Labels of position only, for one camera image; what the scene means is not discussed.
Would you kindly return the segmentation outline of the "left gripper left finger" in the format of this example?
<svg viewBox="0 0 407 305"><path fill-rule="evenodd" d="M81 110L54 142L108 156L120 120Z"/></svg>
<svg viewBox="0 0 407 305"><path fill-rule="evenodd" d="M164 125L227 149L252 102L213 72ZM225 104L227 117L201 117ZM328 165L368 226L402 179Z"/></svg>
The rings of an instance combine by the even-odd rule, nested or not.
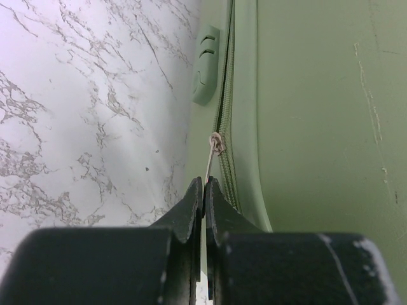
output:
<svg viewBox="0 0 407 305"><path fill-rule="evenodd" d="M1 281L2 304L194 304L202 180L147 227L55 227L28 234Z"/></svg>

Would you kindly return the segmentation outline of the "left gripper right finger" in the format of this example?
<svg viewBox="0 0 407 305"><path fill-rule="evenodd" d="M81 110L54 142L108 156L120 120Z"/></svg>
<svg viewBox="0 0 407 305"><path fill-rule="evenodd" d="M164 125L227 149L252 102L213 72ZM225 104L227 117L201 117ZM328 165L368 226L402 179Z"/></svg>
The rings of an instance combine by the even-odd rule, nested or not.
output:
<svg viewBox="0 0 407 305"><path fill-rule="evenodd" d="M207 278L214 304L399 304L377 246L347 233L266 233L205 186Z"/></svg>

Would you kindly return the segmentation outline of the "green suitcase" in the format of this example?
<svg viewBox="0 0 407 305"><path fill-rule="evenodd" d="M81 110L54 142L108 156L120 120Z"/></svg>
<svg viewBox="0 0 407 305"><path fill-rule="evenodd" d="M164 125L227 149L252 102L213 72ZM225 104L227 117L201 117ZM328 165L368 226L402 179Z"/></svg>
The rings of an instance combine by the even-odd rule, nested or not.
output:
<svg viewBox="0 0 407 305"><path fill-rule="evenodd" d="M406 244L406 2L202 1L186 178L209 137L228 201L265 231Z"/></svg>

